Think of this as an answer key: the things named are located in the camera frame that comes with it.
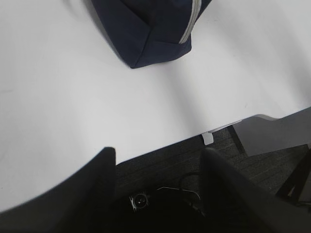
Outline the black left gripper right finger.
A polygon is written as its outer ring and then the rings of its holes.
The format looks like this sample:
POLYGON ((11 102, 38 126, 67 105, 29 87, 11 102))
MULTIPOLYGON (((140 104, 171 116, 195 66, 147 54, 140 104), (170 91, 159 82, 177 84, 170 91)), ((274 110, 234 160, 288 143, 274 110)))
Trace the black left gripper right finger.
POLYGON ((250 182, 217 150, 200 155, 200 195, 213 233, 309 233, 311 216, 250 182))

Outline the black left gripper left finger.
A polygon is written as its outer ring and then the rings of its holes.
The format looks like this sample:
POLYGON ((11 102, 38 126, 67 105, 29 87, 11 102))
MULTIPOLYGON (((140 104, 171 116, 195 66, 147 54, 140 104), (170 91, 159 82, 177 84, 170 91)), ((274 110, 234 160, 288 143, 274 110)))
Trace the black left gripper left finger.
POLYGON ((0 215, 2 233, 100 232, 114 199, 116 152, 102 149, 53 189, 0 215))

